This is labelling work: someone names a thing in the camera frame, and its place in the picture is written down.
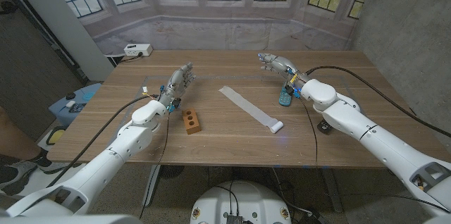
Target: wooden table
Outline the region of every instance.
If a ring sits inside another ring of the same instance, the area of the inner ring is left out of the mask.
[[[159,93],[173,71],[188,61],[198,78],[182,96],[182,109],[195,108],[202,131],[187,135],[181,110],[169,120],[168,144],[161,164],[209,166],[315,166],[315,139],[304,108],[293,99],[289,107],[278,103],[283,78],[260,70],[260,51],[154,51],[150,57],[120,64],[100,87],[60,141],[49,152],[52,161],[70,161],[100,127],[124,104],[140,93]],[[374,65],[357,51],[265,51],[290,59],[300,70],[315,66],[342,66],[367,79],[405,109],[408,105]],[[419,151],[451,161],[430,130],[415,122],[373,90],[339,70],[323,69],[312,77],[334,86],[337,92],[355,99],[373,121]],[[284,123],[276,134],[237,107],[218,90],[227,85],[273,118]],[[138,102],[130,112],[147,103]],[[307,102],[314,126],[322,120]],[[125,109],[81,157],[87,162],[106,148],[127,114]],[[131,162],[156,163],[166,138],[166,119],[148,148]],[[318,136],[318,166],[331,168],[383,167],[357,140],[334,130]]]

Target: wall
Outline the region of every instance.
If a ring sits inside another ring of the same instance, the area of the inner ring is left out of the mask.
[[[362,15],[351,49],[368,56],[418,117],[451,132],[451,0],[366,0]],[[451,152],[451,139],[435,135]]]
[[[90,80],[105,80],[113,70],[64,0],[28,0]]]

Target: person's leg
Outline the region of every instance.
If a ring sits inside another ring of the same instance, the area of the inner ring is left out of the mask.
[[[41,153],[41,148],[14,125],[4,108],[0,107],[0,154],[30,160]]]

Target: yellow object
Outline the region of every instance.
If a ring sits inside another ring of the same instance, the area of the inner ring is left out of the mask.
[[[296,77],[297,77],[297,73],[295,74],[295,76],[293,76],[293,79],[291,79],[291,83],[293,83],[295,80],[296,80]]]
[[[47,144],[55,144],[59,141],[61,136],[63,136],[64,130],[60,129],[52,133],[50,139],[47,141]]]

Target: white cylinder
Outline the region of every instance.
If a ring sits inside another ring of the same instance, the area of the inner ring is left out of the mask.
[[[269,129],[271,130],[272,133],[276,133],[278,130],[280,130],[283,127],[283,123],[278,121],[275,125],[273,125],[272,127],[270,127]]]

